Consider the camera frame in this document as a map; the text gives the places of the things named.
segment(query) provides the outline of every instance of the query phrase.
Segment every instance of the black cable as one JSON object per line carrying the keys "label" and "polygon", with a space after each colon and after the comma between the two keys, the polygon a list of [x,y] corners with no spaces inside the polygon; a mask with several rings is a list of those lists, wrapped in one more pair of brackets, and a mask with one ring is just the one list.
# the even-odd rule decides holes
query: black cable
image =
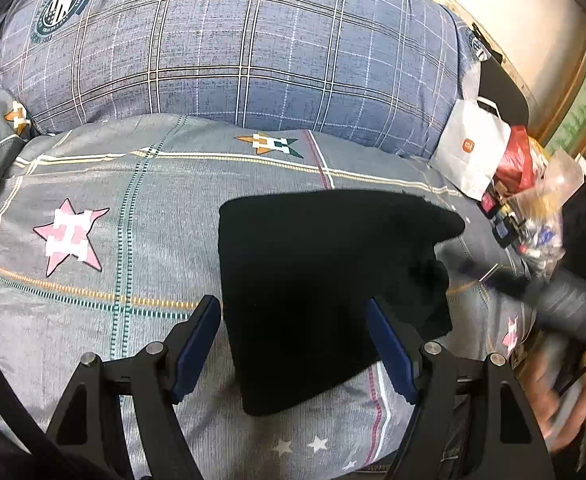
{"label": "black cable", "polygon": [[49,440],[15,395],[0,370],[0,415],[51,478],[77,480],[76,469]]}
{"label": "black cable", "polygon": [[579,380],[580,380],[580,378],[581,378],[581,377],[582,377],[582,376],[583,376],[585,373],[586,373],[586,365],[585,365],[585,367],[583,367],[583,368],[582,368],[582,370],[580,370],[580,372],[579,372],[579,373],[577,373],[577,374],[576,374],[576,375],[575,375],[575,376],[574,376],[574,377],[573,377],[573,378],[572,378],[572,379],[569,381],[569,383],[568,383],[568,384],[566,384],[566,386],[564,386],[564,387],[563,387],[563,388],[562,388],[562,389],[559,391],[559,393],[557,393],[557,396],[558,396],[558,397],[561,397],[563,394],[565,394],[565,393],[566,393],[566,392],[569,390],[569,388],[570,388],[571,386],[573,386],[573,384],[575,384],[577,381],[579,381]]}

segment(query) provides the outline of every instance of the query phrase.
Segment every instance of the human hand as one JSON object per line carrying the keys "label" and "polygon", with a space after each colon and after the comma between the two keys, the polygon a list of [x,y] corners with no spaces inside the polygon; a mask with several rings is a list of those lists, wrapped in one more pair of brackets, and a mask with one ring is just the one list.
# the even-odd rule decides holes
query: human hand
{"label": "human hand", "polygon": [[[582,367],[585,365],[586,352],[582,357]],[[544,439],[551,433],[551,417],[557,412],[560,405],[557,394],[551,390],[551,385],[546,384],[544,379],[547,370],[548,359],[544,352],[537,349],[529,355],[519,378]],[[582,375],[582,393],[570,412],[566,424],[553,442],[550,451],[558,451],[568,446],[580,432],[584,420],[586,420],[586,373]]]}

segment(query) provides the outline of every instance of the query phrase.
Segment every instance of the metal screw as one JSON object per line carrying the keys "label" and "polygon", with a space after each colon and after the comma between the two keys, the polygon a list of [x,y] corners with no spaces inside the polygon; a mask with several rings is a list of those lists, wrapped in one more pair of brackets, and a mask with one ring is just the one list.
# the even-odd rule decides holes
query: metal screw
{"label": "metal screw", "polygon": [[90,366],[95,362],[95,359],[97,359],[97,356],[94,352],[86,352],[82,355],[82,357],[80,357],[80,362],[84,366]]}
{"label": "metal screw", "polygon": [[502,354],[490,354],[490,362],[495,366],[503,366],[506,364],[506,359]]}
{"label": "metal screw", "polygon": [[435,341],[429,341],[428,343],[426,343],[424,345],[424,349],[426,353],[431,355],[437,355],[442,351],[442,347],[439,345],[439,343],[436,343]]}
{"label": "metal screw", "polygon": [[159,341],[154,341],[146,345],[146,352],[150,355],[157,355],[164,350],[164,344]]}

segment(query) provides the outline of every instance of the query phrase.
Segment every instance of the white star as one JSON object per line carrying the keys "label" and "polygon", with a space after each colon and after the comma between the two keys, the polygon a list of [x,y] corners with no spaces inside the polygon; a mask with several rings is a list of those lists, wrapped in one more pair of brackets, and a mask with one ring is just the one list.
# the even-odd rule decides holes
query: white star
{"label": "white star", "polygon": [[313,453],[317,453],[320,449],[327,449],[326,443],[329,441],[327,438],[319,438],[315,435],[315,440],[313,440],[310,444],[307,444],[307,447],[313,448]]}
{"label": "white star", "polygon": [[282,456],[284,453],[292,453],[291,442],[292,440],[284,442],[281,438],[279,438],[278,444],[273,448],[273,451],[277,451],[280,456]]}

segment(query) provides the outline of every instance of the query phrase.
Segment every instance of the paper bag handle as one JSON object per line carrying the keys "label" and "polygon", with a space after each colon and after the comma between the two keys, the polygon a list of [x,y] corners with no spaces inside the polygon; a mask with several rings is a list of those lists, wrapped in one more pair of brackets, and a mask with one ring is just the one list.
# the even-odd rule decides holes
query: paper bag handle
{"label": "paper bag handle", "polygon": [[477,100],[479,102],[484,103],[485,105],[488,105],[491,108],[493,108],[497,112],[497,117],[500,118],[500,121],[502,120],[502,116],[500,115],[500,111],[497,110],[497,105],[493,101],[491,101],[490,99],[487,99],[486,97],[479,97],[479,96],[477,96]]}

